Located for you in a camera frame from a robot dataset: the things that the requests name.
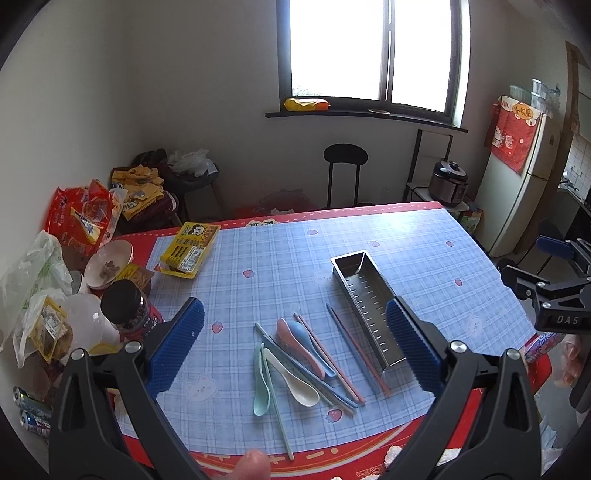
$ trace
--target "red cloth on refrigerator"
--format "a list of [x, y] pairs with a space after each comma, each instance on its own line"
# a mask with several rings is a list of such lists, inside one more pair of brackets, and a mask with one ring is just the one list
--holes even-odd
[[521, 173], [541, 112], [506, 96], [501, 97], [493, 108], [494, 133], [490, 140], [487, 135], [491, 153], [511, 169]]

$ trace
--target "jar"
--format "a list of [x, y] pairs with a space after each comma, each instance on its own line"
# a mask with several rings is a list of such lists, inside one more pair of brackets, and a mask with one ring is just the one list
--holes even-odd
[[103, 315], [126, 340], [141, 342], [164, 321], [148, 297], [131, 280], [113, 282], [100, 300]]

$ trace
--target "black jar lid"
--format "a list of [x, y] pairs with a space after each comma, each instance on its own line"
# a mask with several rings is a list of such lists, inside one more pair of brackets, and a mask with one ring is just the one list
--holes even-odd
[[134, 319], [141, 304], [142, 294], [131, 280], [118, 280], [109, 286], [100, 300], [100, 309], [107, 319], [122, 325]]

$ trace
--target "mint green spoon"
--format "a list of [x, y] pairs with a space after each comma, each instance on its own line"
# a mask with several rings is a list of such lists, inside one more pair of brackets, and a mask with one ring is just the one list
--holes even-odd
[[262, 349], [264, 344], [260, 344], [255, 348], [255, 381], [256, 381], [256, 391], [255, 391], [255, 403], [253, 407], [253, 411], [257, 417], [262, 417], [267, 410], [269, 410], [269, 405], [271, 403], [271, 396], [269, 394], [269, 387], [267, 386], [267, 382], [265, 382], [265, 377], [262, 371]]

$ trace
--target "refrigerator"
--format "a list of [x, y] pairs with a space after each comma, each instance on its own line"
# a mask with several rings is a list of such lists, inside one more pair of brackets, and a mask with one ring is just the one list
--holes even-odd
[[559, 139], [558, 123], [542, 115], [521, 173], [489, 157], [476, 195], [483, 213], [474, 237], [491, 258], [511, 253], [521, 238], [546, 187]]

